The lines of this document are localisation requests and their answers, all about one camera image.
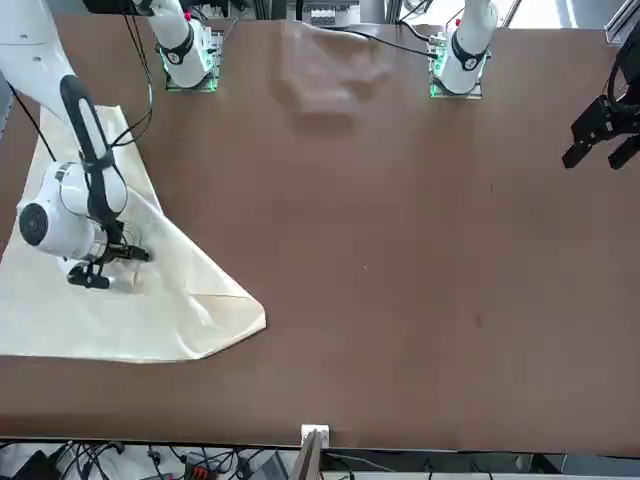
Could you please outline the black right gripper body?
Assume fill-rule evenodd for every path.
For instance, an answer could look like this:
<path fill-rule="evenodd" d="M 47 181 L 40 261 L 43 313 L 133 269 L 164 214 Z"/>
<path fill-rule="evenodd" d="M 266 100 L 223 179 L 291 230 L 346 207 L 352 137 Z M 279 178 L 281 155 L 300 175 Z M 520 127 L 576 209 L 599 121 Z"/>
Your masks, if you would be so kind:
<path fill-rule="evenodd" d="M 100 265 L 108 264 L 115 259 L 122 258 L 123 248 L 126 246 L 123 223 L 108 223 L 99 227 L 100 240 L 104 244 L 104 251 L 98 260 Z"/>

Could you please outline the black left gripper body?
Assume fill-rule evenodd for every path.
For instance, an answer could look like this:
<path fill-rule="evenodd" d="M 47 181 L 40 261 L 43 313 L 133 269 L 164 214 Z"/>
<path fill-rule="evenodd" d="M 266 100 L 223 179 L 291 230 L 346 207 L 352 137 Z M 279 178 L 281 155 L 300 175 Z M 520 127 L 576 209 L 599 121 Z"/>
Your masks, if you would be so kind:
<path fill-rule="evenodd" d="M 594 146 L 623 134 L 639 133 L 639 106 L 598 96 L 571 126 L 576 145 Z"/>

